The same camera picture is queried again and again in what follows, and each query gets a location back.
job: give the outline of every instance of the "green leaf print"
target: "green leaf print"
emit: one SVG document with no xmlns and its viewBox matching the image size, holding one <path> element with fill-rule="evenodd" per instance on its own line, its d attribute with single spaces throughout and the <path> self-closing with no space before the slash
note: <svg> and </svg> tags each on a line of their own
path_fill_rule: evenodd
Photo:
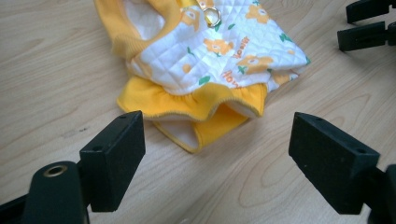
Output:
<svg viewBox="0 0 396 224">
<path fill-rule="evenodd" d="M 229 25 L 229 26 L 228 26 L 228 30 L 231 30 L 231 29 L 233 29 L 234 27 L 235 27 L 235 23 Z"/>
<path fill-rule="evenodd" d="M 219 30 L 220 26 L 221 26 L 221 21 L 219 22 L 219 24 L 217 24 L 217 25 L 215 26 L 215 31 L 216 31 L 216 32 Z"/>
<path fill-rule="evenodd" d="M 288 35 L 286 35 L 286 34 L 282 34 L 282 35 L 280 35 L 279 37 L 280 37 L 280 40 L 282 40 L 282 42 L 285 42 L 285 41 L 293 42 L 293 41 L 290 39 L 290 37 L 289 37 Z"/>
<path fill-rule="evenodd" d="M 190 55 L 192 55 L 192 56 L 194 56 L 194 57 L 195 57 L 195 54 L 191 52 L 191 49 L 190 49 L 190 47 L 187 47 L 187 52 L 188 52 Z"/>
<path fill-rule="evenodd" d="M 199 79 L 199 85 L 202 86 L 208 83 L 209 81 L 210 81 L 210 77 L 201 77 L 201 79 Z"/>
<path fill-rule="evenodd" d="M 245 70 L 247 70 L 247 67 L 246 66 L 238 66 L 238 70 L 239 70 L 240 73 L 242 73 L 242 75 L 244 75 L 245 74 Z"/>
<path fill-rule="evenodd" d="M 311 60 L 308 57 L 305 57 L 305 58 L 306 58 L 306 65 L 311 64 Z"/>
</svg>

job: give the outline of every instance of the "wood grain surface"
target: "wood grain surface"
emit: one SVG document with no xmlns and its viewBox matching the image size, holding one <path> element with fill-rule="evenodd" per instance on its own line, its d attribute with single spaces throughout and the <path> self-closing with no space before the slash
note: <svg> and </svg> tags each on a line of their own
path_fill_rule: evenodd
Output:
<svg viewBox="0 0 396 224">
<path fill-rule="evenodd" d="M 339 216 L 288 155 L 293 114 L 322 117 L 396 162 L 396 47 L 338 50 L 346 0 L 262 1 L 312 63 L 270 93 L 263 118 L 191 155 L 145 122 L 147 155 L 111 214 L 92 223 L 365 223 Z M 358 25 L 396 21 L 396 10 Z M 0 203 L 39 168 L 78 161 L 116 116 L 127 75 L 93 1 L 0 1 Z"/>
</svg>

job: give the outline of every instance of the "yellow ruffled hem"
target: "yellow ruffled hem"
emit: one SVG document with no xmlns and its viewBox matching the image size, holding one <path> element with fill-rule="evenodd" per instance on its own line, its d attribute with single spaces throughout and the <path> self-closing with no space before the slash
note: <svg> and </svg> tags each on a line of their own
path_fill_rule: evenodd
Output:
<svg viewBox="0 0 396 224">
<path fill-rule="evenodd" d="M 229 89 L 207 83 L 190 94 L 178 96 L 142 77 L 131 77 L 117 102 L 125 112 L 141 110 L 144 118 L 154 120 L 162 133 L 187 151 L 196 153 L 248 119 L 228 107 L 227 103 L 238 103 L 261 117 L 266 94 L 265 84 Z M 169 118 L 190 122 L 197 144 L 189 145 L 166 130 L 162 120 Z"/>
<path fill-rule="evenodd" d="M 229 89 L 207 83 L 186 95 L 171 95 L 162 86 L 142 77 L 131 77 L 117 102 L 124 111 L 141 110 L 145 119 L 178 115 L 193 121 L 208 120 L 221 104 L 236 102 L 261 117 L 267 94 L 265 84 Z"/>
</svg>

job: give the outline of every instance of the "black plastic mount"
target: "black plastic mount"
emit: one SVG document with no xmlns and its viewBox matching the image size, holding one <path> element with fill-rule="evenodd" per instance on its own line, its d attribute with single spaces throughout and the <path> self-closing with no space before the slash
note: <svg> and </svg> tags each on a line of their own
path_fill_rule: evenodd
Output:
<svg viewBox="0 0 396 224">
<path fill-rule="evenodd" d="M 347 22 L 352 23 L 389 13 L 396 8 L 396 0 L 360 0 L 346 7 Z M 377 22 L 337 33 L 339 49 L 349 51 L 385 45 L 396 45 L 396 22 L 386 29 L 385 22 Z"/>
<path fill-rule="evenodd" d="M 396 223 L 396 165 L 377 169 L 373 149 L 324 119 L 295 113 L 289 154 L 339 214 L 357 215 L 366 203 L 369 223 Z"/>
<path fill-rule="evenodd" d="M 146 153 L 140 111 L 114 119 L 80 151 L 75 164 L 38 170 L 29 193 L 0 206 L 0 223 L 89 223 L 93 212 L 113 212 Z"/>
</svg>

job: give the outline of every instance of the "white quilted fabric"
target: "white quilted fabric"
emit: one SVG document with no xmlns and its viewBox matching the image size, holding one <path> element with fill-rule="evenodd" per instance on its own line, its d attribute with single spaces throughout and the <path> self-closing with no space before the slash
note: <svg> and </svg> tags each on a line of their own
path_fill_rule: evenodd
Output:
<svg viewBox="0 0 396 224">
<path fill-rule="evenodd" d="M 197 6 L 182 8 L 177 28 L 127 62 L 128 68 L 171 94 L 183 95 L 208 82 L 229 88 L 265 83 L 273 91 L 297 78 L 309 63 L 258 1 L 213 2 L 222 15 L 220 25 L 208 28 L 204 12 Z M 163 21 L 141 4 L 124 0 L 131 23 L 150 38 L 161 30 L 158 24 Z"/>
</svg>

